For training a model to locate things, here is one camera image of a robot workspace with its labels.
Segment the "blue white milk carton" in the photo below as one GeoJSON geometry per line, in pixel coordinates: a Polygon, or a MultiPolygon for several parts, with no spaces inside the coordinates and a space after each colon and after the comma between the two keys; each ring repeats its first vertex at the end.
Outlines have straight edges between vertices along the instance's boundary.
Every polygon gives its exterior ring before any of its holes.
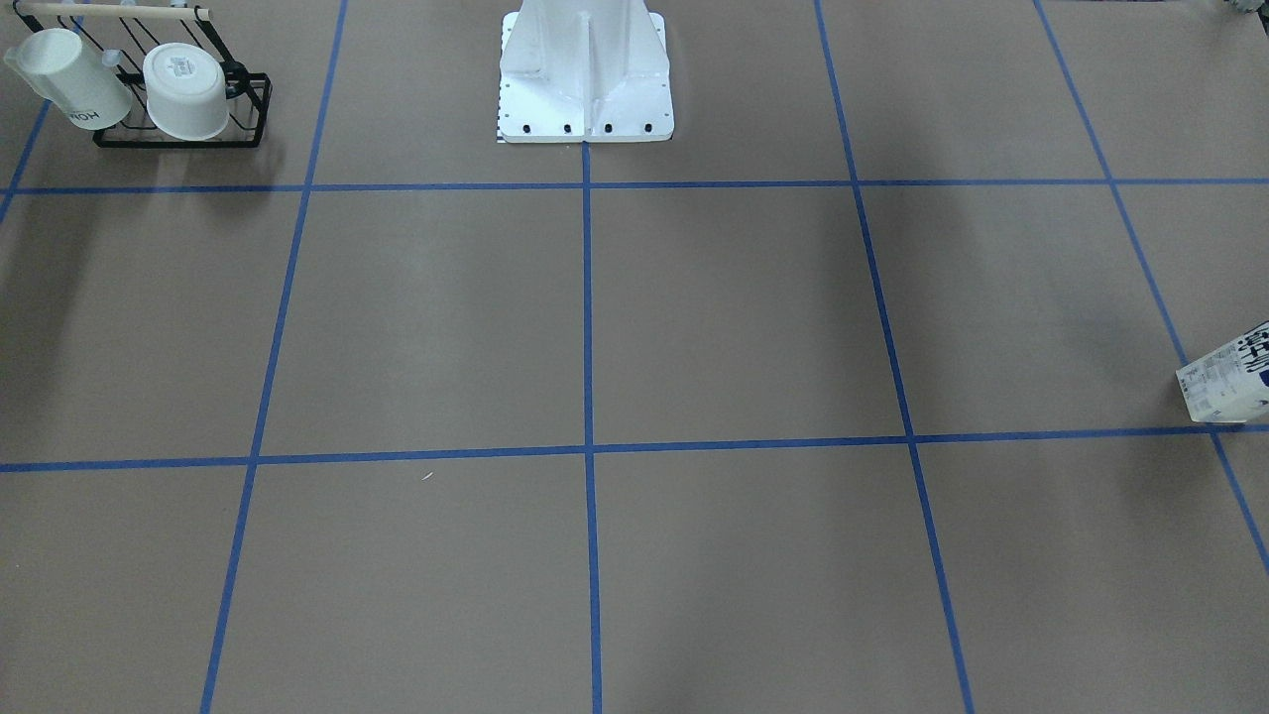
{"type": "Polygon", "coordinates": [[[1247,424],[1268,413],[1268,322],[1175,372],[1194,424],[1247,424]]]}

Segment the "white upturned mug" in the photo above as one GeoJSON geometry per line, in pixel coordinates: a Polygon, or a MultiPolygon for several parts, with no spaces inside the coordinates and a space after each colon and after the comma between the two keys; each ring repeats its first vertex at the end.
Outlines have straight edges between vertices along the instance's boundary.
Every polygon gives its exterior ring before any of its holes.
{"type": "Polygon", "coordinates": [[[195,44],[159,44],[142,62],[146,109],[164,134],[206,141],[228,126],[227,81],[218,60],[195,44]]]}

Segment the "white mug with lettering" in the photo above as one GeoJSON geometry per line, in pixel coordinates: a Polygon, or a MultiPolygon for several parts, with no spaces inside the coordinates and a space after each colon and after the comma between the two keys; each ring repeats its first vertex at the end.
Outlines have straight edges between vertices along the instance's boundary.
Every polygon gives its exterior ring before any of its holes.
{"type": "Polygon", "coordinates": [[[72,30],[36,32],[3,61],[81,131],[105,131],[131,112],[131,91],[72,30]]]}

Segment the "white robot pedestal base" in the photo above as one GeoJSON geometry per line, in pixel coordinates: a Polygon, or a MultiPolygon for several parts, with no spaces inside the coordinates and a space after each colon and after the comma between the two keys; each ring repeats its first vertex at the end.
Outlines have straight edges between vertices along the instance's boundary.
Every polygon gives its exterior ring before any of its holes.
{"type": "Polygon", "coordinates": [[[666,24],[643,1],[524,1],[503,16],[496,137],[508,145],[665,142],[666,24]]]}

